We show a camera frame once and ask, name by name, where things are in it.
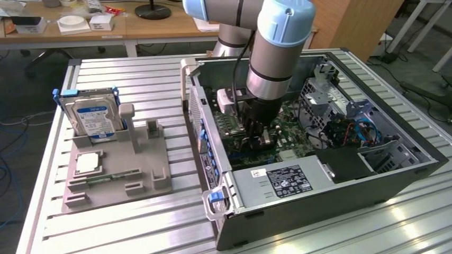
lamp base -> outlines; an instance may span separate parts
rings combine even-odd
[[[134,8],[134,14],[146,20],[161,20],[170,16],[170,9],[156,4],[152,10],[150,4],[145,4]]]

wooden cabinet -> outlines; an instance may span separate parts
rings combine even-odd
[[[365,61],[402,0],[312,0],[318,28],[310,49],[348,48]]]

slotted aluminum surface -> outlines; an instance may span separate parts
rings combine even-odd
[[[352,54],[338,49],[330,52],[450,158],[450,136]],[[217,253],[213,230],[201,207],[200,183],[180,103],[180,59],[200,56],[84,60],[80,66],[69,67],[65,79],[68,88],[114,85],[120,88],[121,102],[134,103],[134,124],[142,125],[145,119],[158,119],[164,126],[174,193],[62,215],[61,197],[73,130],[58,110],[52,126],[54,138],[50,135],[46,144],[18,253]],[[340,86],[352,98],[361,98],[361,92],[345,77],[340,79]],[[449,162],[384,204],[221,253],[449,252],[450,168]]]

blue latch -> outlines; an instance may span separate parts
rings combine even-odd
[[[204,135],[205,135],[205,130],[204,129],[201,129],[201,131],[200,131],[200,135],[198,135],[198,138],[202,140],[204,139]]]
[[[52,98],[53,98],[53,101],[57,103],[57,105],[61,106],[61,103],[58,102],[58,89],[53,89]]]
[[[78,95],[78,90],[77,89],[68,89],[61,92],[62,97],[74,97]]]
[[[209,202],[214,203],[214,202],[220,202],[224,200],[224,196],[221,192],[213,192],[209,194]]]

black cable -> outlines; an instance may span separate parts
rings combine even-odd
[[[450,84],[449,81],[445,79],[445,77],[444,77],[441,74],[440,74],[440,76],[441,76],[441,79],[444,79],[446,85],[448,85],[449,87],[452,87],[452,84]]]
[[[2,120],[1,120],[1,122],[4,121],[4,120],[6,120],[6,119],[10,119],[10,118],[21,118],[22,120],[25,120],[25,128],[22,129],[22,131],[21,131],[21,133],[20,133],[20,135],[12,140],[12,142],[6,145],[6,146],[4,146],[1,149],[0,149],[0,154],[1,154],[1,152],[21,138],[21,136],[25,134],[25,132],[26,132],[26,130],[28,130],[28,125],[29,125],[29,122],[28,122],[28,118],[26,117],[24,117],[24,116],[21,116],[21,115],[14,115],[14,116],[9,116],[9,117],[6,117],[6,118],[4,118]]]
[[[0,55],[0,61],[1,61],[2,59],[5,59],[5,58],[8,57],[8,55],[9,55],[9,50],[6,51],[6,54],[5,54],[4,56]]]
[[[237,87],[237,85],[236,85],[236,72],[237,72],[240,60],[241,60],[242,56],[245,55],[245,52],[246,52],[249,44],[253,40],[254,34],[256,34],[256,31],[252,31],[246,45],[245,45],[245,47],[244,47],[244,49],[242,49],[242,51],[241,51],[241,53],[237,57],[237,60],[236,60],[234,65],[233,65],[233,70],[232,70],[232,99],[233,99],[233,106],[234,106],[234,111],[236,111],[238,120],[240,120],[240,111],[238,111],[238,102],[236,100],[236,87]]]
[[[437,118],[432,115],[432,113],[430,113],[432,103],[430,103],[429,99],[428,99],[424,95],[421,95],[420,93],[417,93],[416,91],[410,90],[409,88],[405,88],[405,87],[404,87],[404,89],[408,90],[408,91],[412,91],[414,94],[417,94],[417,95],[426,101],[426,105],[428,105],[428,106],[426,106],[426,113],[428,113],[429,117],[430,117],[432,119],[434,119],[436,121],[441,122],[441,123],[448,123],[446,120],[437,119]]]
[[[166,45],[168,45],[168,43],[164,44],[161,50],[157,53],[152,53],[145,49],[140,49],[140,50],[142,50],[145,53],[150,54],[152,56],[157,56],[164,51],[164,48],[166,47]]]
[[[396,76],[393,75],[393,73],[390,72],[390,70],[382,65],[382,63],[372,63],[370,61],[368,61],[370,64],[366,64],[366,65],[369,65],[369,66],[380,66],[381,68],[384,68],[386,71],[388,71],[388,73],[389,73],[389,75],[392,76],[392,78],[394,79],[394,81],[400,84],[401,82],[400,82],[400,80],[396,78]]]
[[[1,180],[4,179],[6,175],[8,175],[8,183],[6,183],[5,189],[0,193],[0,198],[6,194],[9,186],[10,186],[10,182],[12,182],[12,176],[10,176],[10,172],[8,172],[8,168],[5,168],[5,175],[1,177]]]
[[[388,73],[390,74],[392,78],[393,78],[394,81],[398,83],[398,85],[401,84],[400,80],[394,77],[394,75],[392,74],[390,70],[389,70],[385,66],[382,66],[381,63],[380,63],[380,64],[374,64],[374,63],[372,63],[372,62],[369,62],[369,63],[370,63],[370,66],[380,66],[380,67],[382,67],[382,68],[388,71]],[[416,91],[410,90],[409,88],[402,87],[402,89],[414,92],[414,93],[416,93],[418,96],[421,96],[422,99],[426,101],[426,105],[428,105],[428,106],[426,106],[426,113],[428,113],[429,117],[430,117],[432,119],[434,119],[436,121],[441,122],[441,123],[448,123],[446,120],[437,119],[437,118],[432,115],[432,113],[430,113],[432,104],[430,104],[429,98],[426,98],[424,95],[421,95],[421,94],[417,93]]]
[[[2,179],[5,179],[5,177],[6,177],[6,175],[8,175],[8,172],[6,172],[6,169],[4,169],[4,168],[1,168],[1,167],[0,167],[0,169],[2,170],[2,176],[1,176],[1,178],[0,178],[0,181],[1,181]]]
[[[314,139],[317,139],[317,140],[320,140],[322,143],[326,144],[326,146],[329,145],[328,141],[326,141],[326,140],[322,140],[322,139],[318,138],[316,135],[312,135],[312,134],[308,133],[308,132],[305,133],[305,135],[309,136],[309,137],[312,137],[312,138],[314,138]]]
[[[8,166],[8,163],[5,161],[5,159],[2,158],[2,156],[0,155],[0,162],[4,164],[4,169],[5,171],[9,173],[9,178],[10,178],[10,181],[13,182],[13,186],[14,186],[14,189],[16,189],[16,192],[17,192],[17,198],[18,198],[18,209],[17,211],[14,212],[14,214],[10,216],[10,218],[1,222],[0,224],[0,229],[9,224],[9,222],[16,222],[14,221],[14,218],[20,215],[20,213],[22,212],[22,195],[21,195],[21,190],[20,190],[20,186],[18,186],[18,183],[17,183],[17,178],[16,176],[13,176],[13,172],[10,171],[10,168]]]
[[[14,221],[8,221],[8,225],[12,224],[22,224],[25,221],[24,220],[14,220]]]

